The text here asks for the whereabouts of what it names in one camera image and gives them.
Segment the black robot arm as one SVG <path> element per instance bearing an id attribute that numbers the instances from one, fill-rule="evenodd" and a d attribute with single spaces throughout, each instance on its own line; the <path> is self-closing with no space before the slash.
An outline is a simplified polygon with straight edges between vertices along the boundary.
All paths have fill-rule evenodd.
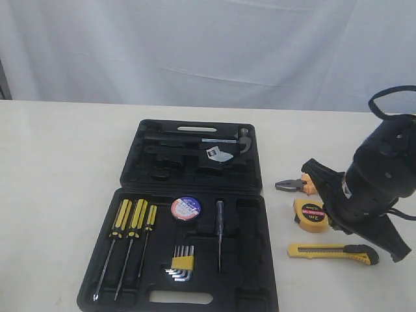
<path id="1" fill-rule="evenodd" d="M 330 226 L 356 234 L 391 255 L 394 262 L 410 252 L 389 218 L 401 198 L 415 193 L 415 117 L 386 118 L 356 150 L 345 172 L 310 159 L 301 171 L 310 176 Z"/>

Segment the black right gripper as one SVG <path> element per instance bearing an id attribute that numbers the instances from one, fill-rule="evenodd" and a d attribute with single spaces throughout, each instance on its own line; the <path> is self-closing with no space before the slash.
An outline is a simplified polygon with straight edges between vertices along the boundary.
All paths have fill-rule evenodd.
<path id="1" fill-rule="evenodd" d="M 310 159 L 301 167 L 307 195 L 320 195 L 334 223 L 403 260 L 411 248 L 385 215 L 400 198 L 415 192 L 415 161 L 354 159 L 345 172 L 336 172 Z"/>

